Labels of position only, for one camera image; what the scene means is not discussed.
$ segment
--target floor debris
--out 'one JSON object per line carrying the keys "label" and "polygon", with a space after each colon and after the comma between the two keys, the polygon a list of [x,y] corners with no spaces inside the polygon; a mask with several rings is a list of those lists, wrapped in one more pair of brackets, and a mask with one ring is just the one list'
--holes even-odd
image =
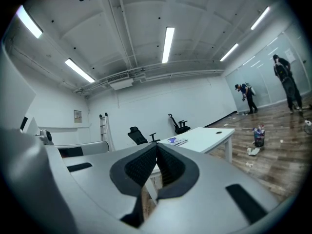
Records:
{"label": "floor debris", "polygon": [[260,151],[260,148],[251,149],[250,147],[247,148],[248,155],[257,155]]}
{"label": "floor debris", "polygon": [[253,166],[254,164],[253,163],[246,163],[246,166],[249,166],[250,168]]}

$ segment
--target black pants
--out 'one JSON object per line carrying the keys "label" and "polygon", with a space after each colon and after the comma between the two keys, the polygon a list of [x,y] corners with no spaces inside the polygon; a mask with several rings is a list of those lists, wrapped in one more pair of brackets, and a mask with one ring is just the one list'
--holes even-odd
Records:
{"label": "black pants", "polygon": [[[297,85],[296,85],[296,83],[294,82],[293,77],[291,76],[290,78],[291,78],[291,80],[292,80],[292,82],[293,82],[293,84],[294,84],[294,97],[295,97],[295,99],[296,99],[296,101],[297,101],[297,103],[298,103],[298,107],[302,107],[301,95],[300,95],[300,93],[299,93],[299,90],[298,90],[298,88],[297,88]],[[291,97],[287,97],[287,103],[288,103],[288,107],[289,107],[290,109],[293,109],[293,99],[292,99]]]}
{"label": "black pants", "polygon": [[246,97],[247,97],[248,106],[250,108],[250,112],[253,112],[253,108],[257,109],[257,107],[255,106],[254,101],[253,101],[253,96],[250,93]]}

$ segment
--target office chair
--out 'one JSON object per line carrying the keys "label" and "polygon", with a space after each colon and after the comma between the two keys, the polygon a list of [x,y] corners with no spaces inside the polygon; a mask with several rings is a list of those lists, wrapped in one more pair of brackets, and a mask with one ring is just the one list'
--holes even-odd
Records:
{"label": "office chair", "polygon": [[[152,140],[151,142],[157,142],[160,141],[160,139],[155,140],[154,135],[156,133],[151,134]],[[148,143],[147,139],[142,135],[141,131],[137,127],[130,127],[130,132],[128,133],[128,136],[137,144],[143,144]]]}
{"label": "office chair", "polygon": [[185,123],[187,121],[179,121],[179,124],[180,124],[180,127],[178,126],[178,124],[176,123],[175,119],[172,117],[172,114],[168,114],[169,118],[171,118],[175,124],[175,133],[176,134],[182,134],[182,133],[185,133],[186,131],[190,130],[191,128],[188,127],[188,126],[185,126]]}

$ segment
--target fluorescent ceiling light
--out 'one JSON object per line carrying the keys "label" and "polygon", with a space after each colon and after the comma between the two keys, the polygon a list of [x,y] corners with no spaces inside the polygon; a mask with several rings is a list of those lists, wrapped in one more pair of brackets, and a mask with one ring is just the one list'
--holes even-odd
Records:
{"label": "fluorescent ceiling light", "polygon": [[270,54],[272,54],[276,49],[278,49],[278,47],[275,48],[275,49],[273,49],[271,52],[269,52],[269,53],[268,53],[268,56],[269,56]]}
{"label": "fluorescent ceiling light", "polygon": [[79,68],[72,60],[68,59],[65,62],[68,66],[70,66],[74,71],[80,74],[83,78],[85,78],[88,82],[95,82],[90,76],[88,76],[81,68]]}
{"label": "fluorescent ceiling light", "polygon": [[175,28],[167,27],[166,28],[166,37],[165,37],[165,45],[164,45],[164,53],[162,56],[162,63],[167,63],[171,48],[172,39],[174,37]]}
{"label": "fluorescent ceiling light", "polygon": [[[255,66],[256,64],[258,64],[260,61],[257,61],[253,66]],[[253,67],[253,66],[250,66],[251,68]]]}
{"label": "fluorescent ceiling light", "polygon": [[42,30],[33,22],[30,16],[25,11],[23,5],[21,5],[16,12],[19,19],[25,24],[25,26],[34,34],[36,38],[39,38],[42,34]]}
{"label": "fluorescent ceiling light", "polygon": [[[254,56],[251,57],[247,62],[249,62],[249,61],[252,60],[252,59],[254,59]],[[245,62],[245,63],[243,64],[243,66],[244,66],[247,62]]]}
{"label": "fluorescent ceiling light", "polygon": [[269,46],[272,42],[274,42],[277,38],[275,38],[273,41],[271,41],[267,46]]}
{"label": "fluorescent ceiling light", "polygon": [[262,19],[265,17],[265,15],[269,12],[270,7],[267,7],[263,13],[261,14],[261,16],[259,16],[259,18],[257,19],[257,21],[255,21],[255,23],[252,25],[251,30],[254,30],[258,24],[262,21]]}
{"label": "fluorescent ceiling light", "polygon": [[221,58],[220,61],[224,61],[226,57],[228,57],[230,55],[230,53],[232,53],[234,51],[235,48],[238,47],[238,44],[235,43],[235,45],[224,55],[224,57]]}

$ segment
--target person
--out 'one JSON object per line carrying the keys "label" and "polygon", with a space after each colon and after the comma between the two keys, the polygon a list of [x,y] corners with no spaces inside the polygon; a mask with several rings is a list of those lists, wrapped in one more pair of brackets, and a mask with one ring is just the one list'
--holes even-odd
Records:
{"label": "person", "polygon": [[247,102],[248,102],[248,106],[249,106],[249,115],[253,114],[254,112],[257,113],[258,112],[258,109],[253,101],[253,94],[251,92],[251,89],[248,88],[248,86],[246,84],[241,84],[241,85],[238,85],[236,84],[235,85],[235,89],[238,89],[238,91],[241,91],[242,94],[243,94],[243,101],[245,100],[245,98],[247,98]]}
{"label": "person", "polygon": [[[293,79],[293,74],[291,72],[290,63],[287,60],[280,58],[278,55],[273,55],[273,60],[274,60],[274,72],[275,72],[275,75],[280,79],[280,81],[283,82],[285,78],[290,78],[291,81],[293,82],[294,97],[298,103],[299,112],[302,113],[302,100],[301,100],[300,92]],[[278,71],[279,66],[282,67],[282,71],[285,70],[284,75],[281,75],[282,71]],[[287,94],[286,96],[287,96],[287,103],[290,109],[290,113],[293,114],[293,98],[288,96]]]}

